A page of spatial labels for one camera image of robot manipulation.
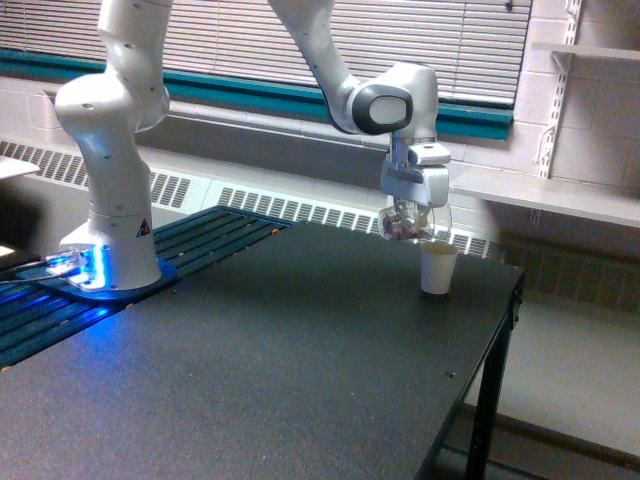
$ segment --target table surface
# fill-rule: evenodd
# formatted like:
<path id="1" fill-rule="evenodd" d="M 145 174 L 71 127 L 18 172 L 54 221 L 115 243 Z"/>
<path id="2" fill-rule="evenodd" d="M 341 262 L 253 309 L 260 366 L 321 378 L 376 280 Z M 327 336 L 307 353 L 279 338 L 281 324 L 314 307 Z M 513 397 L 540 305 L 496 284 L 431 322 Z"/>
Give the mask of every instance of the table surface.
<path id="1" fill-rule="evenodd" d="M 520 276 L 431 297 L 416 246 L 295 225 L 3 372 L 0 477 L 414 478 Z"/>

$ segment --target floor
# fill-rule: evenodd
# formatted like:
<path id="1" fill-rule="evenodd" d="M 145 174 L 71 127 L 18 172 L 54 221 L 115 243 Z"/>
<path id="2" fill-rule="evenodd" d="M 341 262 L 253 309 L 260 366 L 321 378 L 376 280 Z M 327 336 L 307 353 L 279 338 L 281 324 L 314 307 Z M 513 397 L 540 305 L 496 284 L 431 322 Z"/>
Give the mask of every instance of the floor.
<path id="1" fill-rule="evenodd" d="M 499 413 L 640 456 L 639 411 L 640 316 L 525 289 Z"/>
<path id="2" fill-rule="evenodd" d="M 472 428 L 470 414 L 459 415 L 438 457 L 435 480 L 462 478 Z M 640 463 L 627 468 L 577 453 L 569 445 L 550 444 L 500 425 L 494 430 L 487 469 L 489 480 L 639 480 Z"/>

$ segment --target table leg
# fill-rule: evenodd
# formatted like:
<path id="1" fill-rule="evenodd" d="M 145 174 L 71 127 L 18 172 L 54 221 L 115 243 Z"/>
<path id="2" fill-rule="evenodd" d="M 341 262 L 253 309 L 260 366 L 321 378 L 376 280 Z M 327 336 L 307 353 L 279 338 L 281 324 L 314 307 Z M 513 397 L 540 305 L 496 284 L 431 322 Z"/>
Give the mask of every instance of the table leg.
<path id="1" fill-rule="evenodd" d="M 508 315 L 510 318 L 508 318 L 500 328 L 498 337 L 484 362 L 480 395 L 478 397 L 478 406 L 476 408 L 473 433 L 471 435 L 471 447 L 467 459 L 465 478 L 468 480 L 483 479 L 487 467 L 489 447 L 491 446 L 491 433 L 498 410 L 502 377 L 507 361 L 511 330 L 513 329 L 513 308 L 509 309 Z"/>

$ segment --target teal window frame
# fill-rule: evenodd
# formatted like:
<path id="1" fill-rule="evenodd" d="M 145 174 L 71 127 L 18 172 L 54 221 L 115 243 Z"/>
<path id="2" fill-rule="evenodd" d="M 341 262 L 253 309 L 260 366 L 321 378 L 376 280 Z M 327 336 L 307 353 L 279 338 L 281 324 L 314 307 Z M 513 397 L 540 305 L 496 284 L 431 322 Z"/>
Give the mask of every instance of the teal window frame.
<path id="1" fill-rule="evenodd" d="M 0 75 L 71 80 L 104 68 L 102 62 L 0 49 Z M 329 119 L 318 88 L 174 70 L 165 71 L 164 81 L 169 93 L 178 98 Z M 512 110 L 441 102 L 436 127 L 440 134 L 506 140 L 512 123 Z"/>

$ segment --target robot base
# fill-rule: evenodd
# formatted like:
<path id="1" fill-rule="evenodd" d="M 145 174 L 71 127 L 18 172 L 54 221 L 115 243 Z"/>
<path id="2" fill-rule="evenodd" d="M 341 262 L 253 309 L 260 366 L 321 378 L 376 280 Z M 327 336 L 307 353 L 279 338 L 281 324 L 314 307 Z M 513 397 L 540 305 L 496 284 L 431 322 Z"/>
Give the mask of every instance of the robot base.
<path id="1" fill-rule="evenodd" d="M 136 303 L 140 300 L 144 300 L 147 297 L 173 285 L 178 274 L 176 268 L 169 262 L 158 258 L 158 267 L 160 268 L 160 279 L 155 283 L 142 288 L 136 288 L 133 290 L 113 290 L 102 292 L 87 292 L 79 289 L 78 287 L 71 285 L 62 278 L 55 278 L 52 280 L 44 280 L 38 282 L 43 287 L 54 290 L 61 295 L 74 298 L 76 300 L 84 300 L 92 303 Z M 20 272 L 18 275 L 22 279 L 37 278 L 48 275 L 46 268 L 32 268 Z"/>

